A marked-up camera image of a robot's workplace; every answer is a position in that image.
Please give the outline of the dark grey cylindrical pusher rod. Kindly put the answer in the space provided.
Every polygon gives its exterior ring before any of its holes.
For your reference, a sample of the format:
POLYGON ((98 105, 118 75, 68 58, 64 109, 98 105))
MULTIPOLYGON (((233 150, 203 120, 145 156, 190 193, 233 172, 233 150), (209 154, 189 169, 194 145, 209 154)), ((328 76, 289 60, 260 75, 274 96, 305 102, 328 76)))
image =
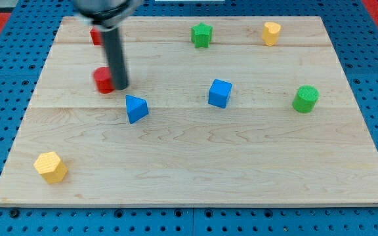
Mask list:
POLYGON ((113 86, 116 90, 124 90, 129 86, 129 80, 119 28, 103 31, 101 37, 113 86))

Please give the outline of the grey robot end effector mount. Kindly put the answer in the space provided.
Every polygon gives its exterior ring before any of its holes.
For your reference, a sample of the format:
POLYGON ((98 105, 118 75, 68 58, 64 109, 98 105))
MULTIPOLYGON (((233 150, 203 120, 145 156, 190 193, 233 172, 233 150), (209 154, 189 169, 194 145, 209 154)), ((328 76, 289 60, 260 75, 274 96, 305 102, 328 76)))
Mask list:
POLYGON ((87 23, 104 29, 116 28, 131 16, 143 0, 73 0, 78 15, 87 23))

